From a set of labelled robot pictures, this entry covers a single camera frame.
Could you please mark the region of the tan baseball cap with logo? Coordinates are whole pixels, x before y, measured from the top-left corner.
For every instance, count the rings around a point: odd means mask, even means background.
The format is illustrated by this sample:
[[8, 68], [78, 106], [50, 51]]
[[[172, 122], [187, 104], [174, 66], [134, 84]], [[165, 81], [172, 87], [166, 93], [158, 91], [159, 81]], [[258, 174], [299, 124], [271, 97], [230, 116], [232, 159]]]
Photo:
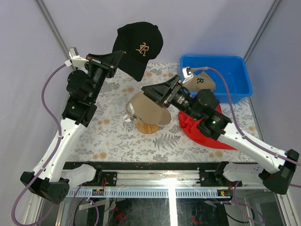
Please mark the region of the tan baseball cap with logo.
[[141, 118], [140, 122], [164, 126], [171, 121], [170, 112], [146, 97], [143, 91], [137, 92], [128, 103], [133, 105], [135, 115]]

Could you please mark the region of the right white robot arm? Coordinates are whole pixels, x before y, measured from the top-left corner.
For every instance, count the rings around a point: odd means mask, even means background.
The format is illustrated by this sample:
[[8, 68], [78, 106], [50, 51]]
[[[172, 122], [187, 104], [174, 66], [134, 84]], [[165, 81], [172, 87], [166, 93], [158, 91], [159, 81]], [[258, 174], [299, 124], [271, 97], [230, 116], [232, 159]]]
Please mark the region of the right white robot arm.
[[216, 110], [218, 99], [210, 89], [200, 90], [194, 97], [183, 86], [180, 77], [142, 87], [151, 101], [162, 108], [173, 105], [194, 120], [205, 137], [227, 144], [256, 161], [256, 164], [222, 162], [214, 172], [215, 182], [224, 186], [238, 181], [264, 185], [277, 194], [286, 194], [296, 171], [299, 153], [268, 145], [244, 132], [237, 121]]

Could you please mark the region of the black cap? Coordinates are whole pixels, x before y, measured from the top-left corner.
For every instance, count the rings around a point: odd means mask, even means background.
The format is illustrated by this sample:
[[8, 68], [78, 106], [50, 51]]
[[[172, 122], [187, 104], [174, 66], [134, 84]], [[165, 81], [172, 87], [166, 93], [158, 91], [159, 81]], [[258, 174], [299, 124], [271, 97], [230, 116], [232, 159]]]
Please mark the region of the black cap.
[[140, 82], [146, 66], [162, 50], [163, 37], [157, 25], [149, 22], [126, 24], [117, 30], [112, 51], [124, 52], [118, 68]]

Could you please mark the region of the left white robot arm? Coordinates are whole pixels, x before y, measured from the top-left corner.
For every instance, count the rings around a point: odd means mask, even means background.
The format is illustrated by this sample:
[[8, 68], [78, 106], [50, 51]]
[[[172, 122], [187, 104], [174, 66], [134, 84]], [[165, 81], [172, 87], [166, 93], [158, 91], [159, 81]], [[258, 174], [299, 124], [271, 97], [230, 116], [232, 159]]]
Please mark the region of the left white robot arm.
[[70, 48], [69, 60], [64, 67], [75, 67], [67, 78], [69, 98], [61, 120], [55, 119], [57, 133], [46, 153], [31, 172], [23, 172], [21, 182], [35, 195], [59, 204], [70, 189], [86, 182], [93, 186], [102, 183], [102, 167], [86, 162], [66, 173], [63, 167], [83, 131], [90, 124], [96, 110], [96, 99], [105, 79], [114, 77], [124, 51], [105, 55], [79, 56], [76, 48]]

